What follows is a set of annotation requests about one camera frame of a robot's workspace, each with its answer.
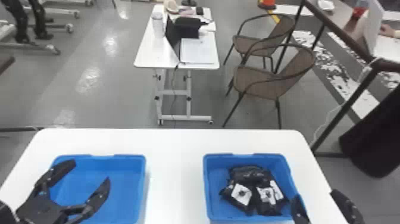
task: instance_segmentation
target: white label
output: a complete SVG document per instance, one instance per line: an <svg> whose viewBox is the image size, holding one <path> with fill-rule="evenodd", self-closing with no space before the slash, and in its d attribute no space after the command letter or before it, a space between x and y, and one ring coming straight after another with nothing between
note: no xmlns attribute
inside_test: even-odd
<svg viewBox="0 0 400 224"><path fill-rule="evenodd" d="M264 203L270 203L271 205L276 204L276 200L274 198L274 189L272 188L257 188L258 193L260 194L260 199Z"/></svg>
<svg viewBox="0 0 400 224"><path fill-rule="evenodd" d="M279 187L278 187L278 184L276 184L276 182L275 182L274 180L271 180L271 181L270 181L270 185L271 185L271 187L274 189L276 200L281 200L281 199L283 199L283 194L282 194L282 192L280 191L280 189L279 189Z"/></svg>
<svg viewBox="0 0 400 224"><path fill-rule="evenodd" d="M247 206L250 202L250 198L252 196L252 193L249 188L236 184L235 187L233 188L232 193L230 194L236 201L244 204Z"/></svg>

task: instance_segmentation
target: laptop screen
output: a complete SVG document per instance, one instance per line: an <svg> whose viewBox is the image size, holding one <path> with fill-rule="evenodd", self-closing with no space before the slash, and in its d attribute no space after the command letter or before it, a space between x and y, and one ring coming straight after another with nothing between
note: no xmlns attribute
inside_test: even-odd
<svg viewBox="0 0 400 224"><path fill-rule="evenodd" d="M167 27L165 28L165 36L170 43L172 49L178 58L180 58L180 34L172 22L170 16L167 18Z"/></svg>
<svg viewBox="0 0 400 224"><path fill-rule="evenodd" d="M365 22L364 37L368 45L368 50L371 54L374 54L385 10L382 8L378 0L370 0L369 8L368 18Z"/></svg>

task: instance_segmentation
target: laptop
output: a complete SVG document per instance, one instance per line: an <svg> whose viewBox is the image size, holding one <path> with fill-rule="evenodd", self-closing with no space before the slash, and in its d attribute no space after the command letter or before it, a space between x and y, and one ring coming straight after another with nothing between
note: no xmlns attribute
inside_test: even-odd
<svg viewBox="0 0 400 224"><path fill-rule="evenodd" d="M370 9L364 28L368 50L375 57L400 63L400 40L379 35L385 10L378 0L369 0L369 2Z"/></svg>
<svg viewBox="0 0 400 224"><path fill-rule="evenodd" d="M180 63L214 64L213 40L209 35L199 35L199 39L181 38L180 33L168 16L165 36Z"/></svg>

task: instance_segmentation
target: caster wheel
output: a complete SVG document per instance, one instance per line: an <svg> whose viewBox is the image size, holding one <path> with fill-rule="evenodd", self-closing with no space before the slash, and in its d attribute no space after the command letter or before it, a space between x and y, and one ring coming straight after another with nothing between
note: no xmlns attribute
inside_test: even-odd
<svg viewBox="0 0 400 224"><path fill-rule="evenodd" d="M53 45L47 45L45 47L46 50L52 52L54 55L60 55L61 51L59 49L57 49L55 46Z"/></svg>
<svg viewBox="0 0 400 224"><path fill-rule="evenodd" d="M85 6L86 7L91 7L95 4L95 2L93 0L86 0L85 1Z"/></svg>
<svg viewBox="0 0 400 224"><path fill-rule="evenodd" d="M60 51L59 49L57 49L57 48L54 48L53 54L55 54L55 55L60 55L60 54L61 54L61 51Z"/></svg>
<svg viewBox="0 0 400 224"><path fill-rule="evenodd" d="M74 17L75 17L76 19L80 18L79 13L78 13L78 12L75 12L75 13L74 13Z"/></svg>
<svg viewBox="0 0 400 224"><path fill-rule="evenodd" d="M65 26L65 29L67 30L67 33L73 33L74 32L74 25L72 25L71 23L67 24Z"/></svg>

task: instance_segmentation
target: white desk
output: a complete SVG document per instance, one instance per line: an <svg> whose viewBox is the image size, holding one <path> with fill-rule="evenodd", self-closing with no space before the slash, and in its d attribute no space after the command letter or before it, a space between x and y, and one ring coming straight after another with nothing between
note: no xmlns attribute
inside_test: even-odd
<svg viewBox="0 0 400 224"><path fill-rule="evenodd" d="M163 5L155 5L154 12L160 12L164 15L164 24L167 20L167 13ZM210 20L211 11L209 8L204 8L204 16ZM217 45L215 42L215 33L208 30L215 30L215 23L208 25L206 28L200 30L201 35L210 35L214 40L211 42L212 46L212 60L213 64L179 64L179 59L174 53L171 45L166 37L162 39L154 36L152 18L149 18L145 33L143 34L142 42L140 43L139 50L135 58L135 67L154 69L155 80L155 102L157 108L158 124L162 125L164 120L192 120L192 121L207 121L212 122L211 116L193 116L192 110L192 75L190 70L216 70L219 69L220 63L218 59ZM172 91L171 89L164 89L165 86L165 73L167 69L174 69L178 65L178 69L187 70L186 75L186 89ZM184 95L186 96L186 114L185 115L163 115L163 96L164 95Z"/></svg>
<svg viewBox="0 0 400 224"><path fill-rule="evenodd" d="M61 154L143 154L148 182L139 223L207 224L202 158L208 153L283 154L311 223L347 224L307 142L294 130L46 129L12 169L0 200L15 211Z"/></svg>

